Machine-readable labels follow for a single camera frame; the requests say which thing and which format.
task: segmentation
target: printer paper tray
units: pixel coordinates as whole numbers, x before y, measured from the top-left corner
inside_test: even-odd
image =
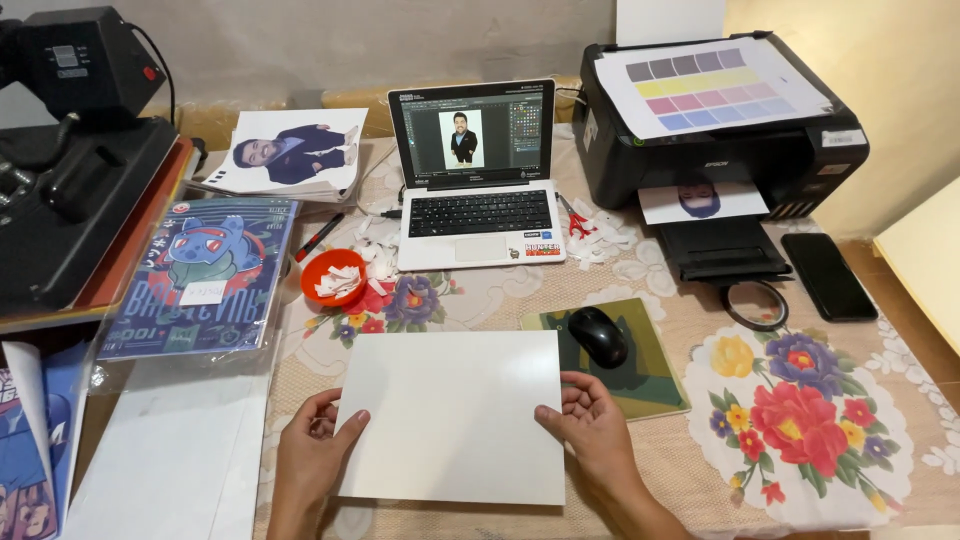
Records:
[[[658,227],[664,248],[685,282],[778,282],[793,271],[755,216],[681,221]]]

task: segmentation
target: person's left hand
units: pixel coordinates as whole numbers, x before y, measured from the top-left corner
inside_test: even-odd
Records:
[[[358,411],[334,436],[337,407],[330,402],[339,400],[342,392],[334,388],[308,398],[280,434],[274,512],[278,505],[304,512],[319,508],[340,474],[344,454],[370,421],[368,411]]]

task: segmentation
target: label sticker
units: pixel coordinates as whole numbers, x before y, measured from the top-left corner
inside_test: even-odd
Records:
[[[597,137],[597,120],[593,117],[593,110],[587,111],[587,123],[584,128],[584,150],[590,151],[590,142]]]
[[[216,282],[192,282],[188,284],[183,293],[180,294],[181,306],[206,306],[209,304],[220,304],[224,301],[224,289],[227,288],[227,280]]]
[[[823,132],[824,148],[831,146],[853,146],[867,144],[867,136],[863,130],[848,130],[845,132]]]
[[[849,163],[841,163],[841,164],[839,164],[839,165],[827,165],[827,166],[825,166],[824,168],[820,169],[820,172],[818,172],[817,174],[818,174],[818,175],[822,175],[822,174],[840,174],[840,173],[844,172],[845,170],[847,170],[847,169],[849,169],[849,168],[850,168],[850,164],[849,164]]]
[[[545,257],[560,254],[560,244],[526,244],[527,257]]]

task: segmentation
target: white laptop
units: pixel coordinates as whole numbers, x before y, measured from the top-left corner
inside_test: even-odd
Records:
[[[393,90],[401,271],[566,258],[550,179],[551,79]]]

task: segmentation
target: orange bowl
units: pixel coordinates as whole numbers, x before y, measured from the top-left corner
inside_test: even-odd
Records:
[[[356,266],[360,269],[360,283],[357,284],[356,288],[347,293],[347,295],[340,298],[333,296],[321,297],[317,294],[317,289],[315,289],[314,286],[319,285],[320,279],[330,273],[330,266],[334,268]],[[300,274],[300,290],[303,291],[303,295],[321,306],[342,306],[360,296],[366,286],[367,263],[363,261],[363,258],[360,257],[359,254],[352,250],[336,249],[325,251],[308,262],[306,267],[303,268],[303,273]]]

